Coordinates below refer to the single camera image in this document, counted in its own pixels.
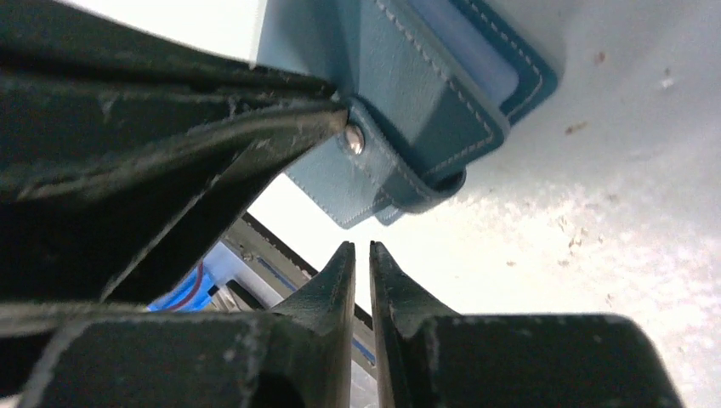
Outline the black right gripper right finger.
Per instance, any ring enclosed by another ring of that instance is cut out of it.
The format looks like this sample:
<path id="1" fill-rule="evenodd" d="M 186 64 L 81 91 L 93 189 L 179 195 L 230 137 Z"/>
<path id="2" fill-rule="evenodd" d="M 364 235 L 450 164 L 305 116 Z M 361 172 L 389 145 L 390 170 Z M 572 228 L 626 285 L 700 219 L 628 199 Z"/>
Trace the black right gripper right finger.
<path id="1" fill-rule="evenodd" d="M 383 407 L 680 407 L 652 342 L 618 314 L 459 314 L 370 245 Z"/>

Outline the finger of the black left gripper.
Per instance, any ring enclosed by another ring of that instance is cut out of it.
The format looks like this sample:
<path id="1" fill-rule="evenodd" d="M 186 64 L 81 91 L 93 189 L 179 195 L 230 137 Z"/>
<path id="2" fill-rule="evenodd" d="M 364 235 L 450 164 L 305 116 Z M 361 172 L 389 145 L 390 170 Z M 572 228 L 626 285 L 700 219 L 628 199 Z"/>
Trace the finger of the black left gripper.
<path id="1" fill-rule="evenodd" d="M 257 110 L 63 195 L 1 206 L 5 303 L 148 303 L 267 186 L 348 121 L 339 103 Z"/>
<path id="2" fill-rule="evenodd" d="M 56 1 L 2 2 L 3 109 L 109 113 L 133 105 L 338 108 L 332 86 L 312 76 L 208 54 Z"/>

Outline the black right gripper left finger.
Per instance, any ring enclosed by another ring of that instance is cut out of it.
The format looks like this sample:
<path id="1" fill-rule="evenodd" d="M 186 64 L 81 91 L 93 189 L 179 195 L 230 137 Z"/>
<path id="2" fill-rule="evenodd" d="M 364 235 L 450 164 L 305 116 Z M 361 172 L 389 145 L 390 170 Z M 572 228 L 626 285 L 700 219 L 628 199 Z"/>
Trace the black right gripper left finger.
<path id="1" fill-rule="evenodd" d="M 97 314 L 65 323 L 23 407 L 346 407 L 355 247 L 266 311 Z"/>

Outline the blue leather card holder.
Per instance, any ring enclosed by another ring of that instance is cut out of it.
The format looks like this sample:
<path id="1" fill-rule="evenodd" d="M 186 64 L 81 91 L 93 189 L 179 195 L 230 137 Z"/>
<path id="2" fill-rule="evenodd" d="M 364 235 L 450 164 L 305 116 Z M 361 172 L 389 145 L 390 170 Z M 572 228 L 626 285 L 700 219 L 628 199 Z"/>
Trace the blue leather card holder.
<path id="1" fill-rule="evenodd" d="M 454 196 L 558 85 L 484 1 L 269 1 L 257 58 L 330 82 L 347 106 L 346 128 L 287 170 L 344 229 Z"/>

